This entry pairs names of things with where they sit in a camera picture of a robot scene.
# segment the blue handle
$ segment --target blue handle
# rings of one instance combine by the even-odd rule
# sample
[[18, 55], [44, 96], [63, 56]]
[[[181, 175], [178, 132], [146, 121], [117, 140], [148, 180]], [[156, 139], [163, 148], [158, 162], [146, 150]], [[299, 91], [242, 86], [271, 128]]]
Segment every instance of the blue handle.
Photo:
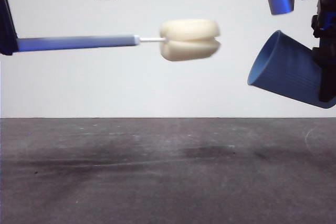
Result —
[[135, 35], [17, 39], [20, 52], [96, 47], [124, 47], [136, 46], [139, 43], [140, 39]]

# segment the cream sponge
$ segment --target cream sponge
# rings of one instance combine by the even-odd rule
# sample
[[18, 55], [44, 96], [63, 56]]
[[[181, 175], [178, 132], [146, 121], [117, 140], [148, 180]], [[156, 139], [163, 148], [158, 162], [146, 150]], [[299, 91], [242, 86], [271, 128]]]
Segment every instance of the cream sponge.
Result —
[[213, 55], [220, 43], [218, 24], [208, 19], [179, 19], [161, 25], [161, 55], [170, 61], [206, 58]]

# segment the ribbed blue cup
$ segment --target ribbed blue cup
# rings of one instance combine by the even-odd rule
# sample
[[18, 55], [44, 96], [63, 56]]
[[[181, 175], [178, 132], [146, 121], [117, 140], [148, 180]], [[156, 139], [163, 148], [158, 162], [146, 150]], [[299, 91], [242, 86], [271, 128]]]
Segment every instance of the ribbed blue cup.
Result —
[[321, 68], [312, 50], [276, 31], [252, 66], [248, 84], [294, 100], [329, 109], [336, 104], [319, 101]]

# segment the gray floor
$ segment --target gray floor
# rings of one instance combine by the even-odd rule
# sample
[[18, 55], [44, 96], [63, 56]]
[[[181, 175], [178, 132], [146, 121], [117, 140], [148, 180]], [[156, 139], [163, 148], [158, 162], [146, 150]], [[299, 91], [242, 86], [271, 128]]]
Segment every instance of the gray floor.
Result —
[[2, 120], [3, 224], [336, 223], [336, 119]]

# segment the white wall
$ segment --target white wall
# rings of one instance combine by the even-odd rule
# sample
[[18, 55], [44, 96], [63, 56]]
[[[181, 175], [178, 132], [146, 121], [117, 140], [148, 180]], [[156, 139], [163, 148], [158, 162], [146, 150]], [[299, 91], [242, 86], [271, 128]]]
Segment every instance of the white wall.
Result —
[[0, 56], [2, 116], [250, 117], [335, 116], [249, 87], [267, 38], [281, 28], [308, 47], [317, 0], [272, 17], [267, 0], [9, 0], [18, 36], [156, 36], [162, 22], [210, 18], [222, 30], [212, 58], [169, 62], [158, 45]]

